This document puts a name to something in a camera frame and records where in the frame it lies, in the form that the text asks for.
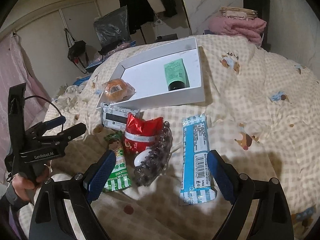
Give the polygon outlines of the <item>person's left hand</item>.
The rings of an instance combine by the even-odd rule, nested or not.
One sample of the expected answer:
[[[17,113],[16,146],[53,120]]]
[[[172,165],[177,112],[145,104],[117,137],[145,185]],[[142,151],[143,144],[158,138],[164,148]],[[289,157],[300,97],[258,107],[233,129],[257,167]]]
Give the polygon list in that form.
[[[39,177],[36,178],[36,184],[31,180],[15,175],[11,181],[12,187],[15,193],[25,202],[32,202],[34,199],[35,192],[41,185],[50,177],[51,167],[44,164],[43,171]]]

